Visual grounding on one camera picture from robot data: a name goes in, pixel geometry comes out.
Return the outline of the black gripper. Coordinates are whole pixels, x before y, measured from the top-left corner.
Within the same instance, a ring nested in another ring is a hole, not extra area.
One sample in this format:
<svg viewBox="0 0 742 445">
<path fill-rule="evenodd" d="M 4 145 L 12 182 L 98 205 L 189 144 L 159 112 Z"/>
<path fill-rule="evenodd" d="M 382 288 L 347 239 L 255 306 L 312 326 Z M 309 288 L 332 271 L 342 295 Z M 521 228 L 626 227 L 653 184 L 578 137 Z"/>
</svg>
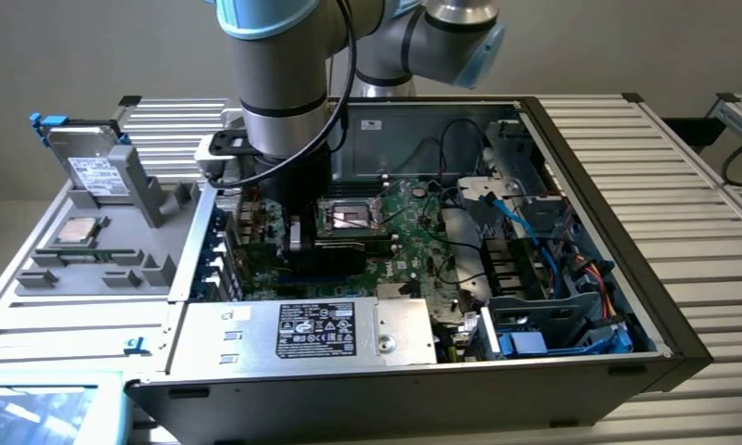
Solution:
<svg viewBox="0 0 742 445">
<path fill-rule="evenodd" d="M 261 195 L 280 205 L 285 253 L 301 252 L 313 246 L 316 199 L 328 192 L 331 181 L 328 143 L 260 181 Z"/>
</svg>

